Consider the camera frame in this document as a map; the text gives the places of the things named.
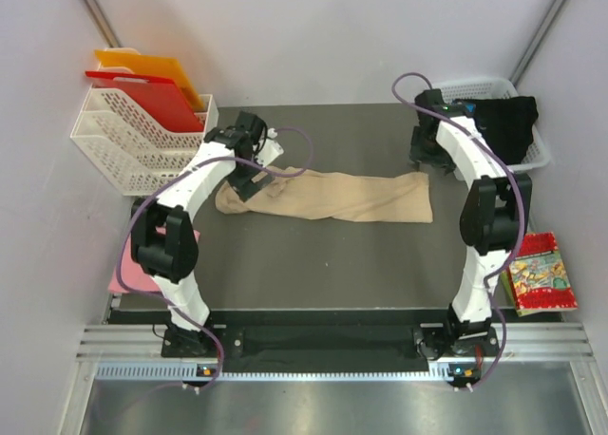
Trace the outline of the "beige t shirt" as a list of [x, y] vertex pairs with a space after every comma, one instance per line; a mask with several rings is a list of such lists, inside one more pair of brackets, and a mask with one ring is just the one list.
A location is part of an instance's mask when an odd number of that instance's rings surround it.
[[289, 218], [350, 222], [431, 223], [429, 177], [411, 172], [393, 178], [307, 170], [295, 178], [276, 178], [243, 201], [223, 183], [216, 208], [226, 215], [261, 213]]

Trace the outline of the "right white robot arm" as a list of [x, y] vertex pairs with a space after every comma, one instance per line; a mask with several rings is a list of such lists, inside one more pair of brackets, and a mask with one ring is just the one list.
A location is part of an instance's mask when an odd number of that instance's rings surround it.
[[414, 99], [418, 123], [409, 158], [453, 173], [468, 189], [459, 218], [466, 245], [460, 288], [439, 331], [426, 331], [424, 349], [441, 357], [468, 353], [496, 340], [492, 304], [499, 276], [522, 245], [527, 227], [532, 181], [500, 162], [477, 131], [463, 104], [446, 104], [438, 88]]

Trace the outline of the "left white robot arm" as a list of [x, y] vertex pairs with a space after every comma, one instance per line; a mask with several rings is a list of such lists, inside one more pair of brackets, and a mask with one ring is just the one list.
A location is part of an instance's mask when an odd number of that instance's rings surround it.
[[271, 165], [283, 153], [276, 140], [280, 132], [258, 115], [240, 112], [233, 125], [204, 134], [176, 178], [134, 202], [122, 251], [154, 282], [148, 295], [170, 312], [163, 356], [222, 356], [218, 336], [206, 325], [210, 309], [194, 274], [199, 242], [193, 220], [223, 182], [247, 200], [278, 177]]

